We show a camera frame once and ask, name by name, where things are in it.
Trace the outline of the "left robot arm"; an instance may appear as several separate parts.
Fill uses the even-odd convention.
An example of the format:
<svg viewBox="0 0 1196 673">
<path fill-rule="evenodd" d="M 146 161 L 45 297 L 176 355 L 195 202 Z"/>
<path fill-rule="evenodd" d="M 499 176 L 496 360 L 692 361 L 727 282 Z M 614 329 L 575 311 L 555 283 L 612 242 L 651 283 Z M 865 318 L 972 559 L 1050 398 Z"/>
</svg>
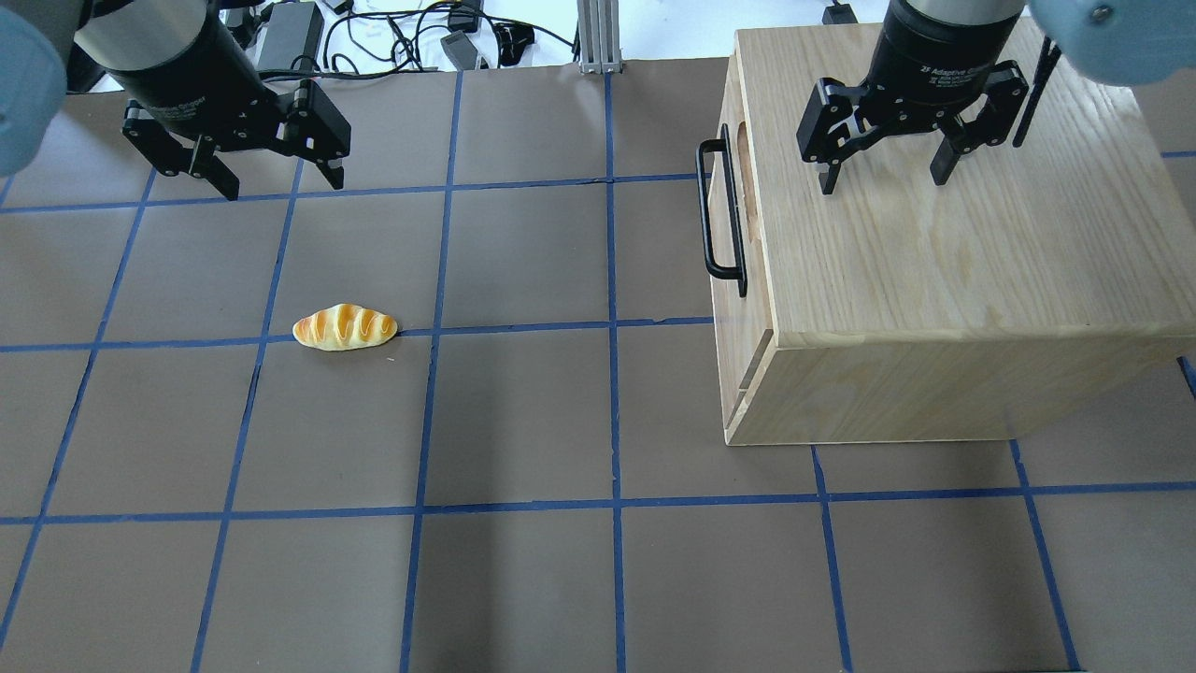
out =
<svg viewBox="0 0 1196 673">
<path fill-rule="evenodd" d="M 206 181 L 230 201 L 240 182 L 222 153 L 271 149 L 344 186 L 350 124 L 312 74 L 277 93 L 221 12 L 231 1 L 5 1 L 1 10 L 1 165 L 22 172 L 68 93 L 72 50 L 128 94 L 122 135 L 158 175 Z"/>
</svg>

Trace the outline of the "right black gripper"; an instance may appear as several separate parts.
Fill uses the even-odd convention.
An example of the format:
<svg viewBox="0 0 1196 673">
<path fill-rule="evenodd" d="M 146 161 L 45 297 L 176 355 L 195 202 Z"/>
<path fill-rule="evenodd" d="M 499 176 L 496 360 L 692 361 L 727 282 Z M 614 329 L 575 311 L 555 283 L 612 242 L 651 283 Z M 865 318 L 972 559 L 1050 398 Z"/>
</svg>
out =
<svg viewBox="0 0 1196 673">
<path fill-rule="evenodd" d="M 1029 94 L 1017 61 L 1000 59 L 1023 10 L 1021 1 L 891 1 L 864 81 L 820 78 L 804 108 L 797 141 L 803 161 L 819 165 L 820 194 L 832 194 L 843 163 L 885 131 L 941 124 L 936 186 L 962 157 L 1003 143 Z M 982 94 L 975 120 L 956 116 Z"/>
</svg>

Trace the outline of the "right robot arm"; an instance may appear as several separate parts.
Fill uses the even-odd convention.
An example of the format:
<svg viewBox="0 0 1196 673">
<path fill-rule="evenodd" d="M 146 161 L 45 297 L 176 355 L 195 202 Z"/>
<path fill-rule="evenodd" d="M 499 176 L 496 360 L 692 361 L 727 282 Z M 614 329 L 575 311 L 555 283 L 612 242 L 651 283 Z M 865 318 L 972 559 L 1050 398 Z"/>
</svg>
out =
<svg viewBox="0 0 1196 673">
<path fill-rule="evenodd" d="M 883 139 L 941 133 L 938 186 L 982 146 L 1024 143 L 1060 60 L 1113 86 L 1195 65 L 1191 1 L 891 1 L 855 86 L 820 78 L 797 131 L 832 194 L 841 166 Z"/>
</svg>

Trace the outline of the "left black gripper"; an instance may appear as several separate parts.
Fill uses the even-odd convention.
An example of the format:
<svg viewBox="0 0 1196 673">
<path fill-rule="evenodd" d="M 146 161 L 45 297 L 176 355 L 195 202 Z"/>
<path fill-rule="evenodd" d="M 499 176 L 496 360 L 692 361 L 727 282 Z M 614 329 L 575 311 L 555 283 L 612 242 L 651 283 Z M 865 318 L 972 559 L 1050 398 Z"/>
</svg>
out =
<svg viewBox="0 0 1196 673">
<path fill-rule="evenodd" d="M 273 149 L 344 188 L 350 123 L 316 81 L 266 88 L 216 13 L 124 13 L 122 135 L 158 175 L 206 181 L 228 201 L 240 182 L 218 149 Z"/>
</svg>

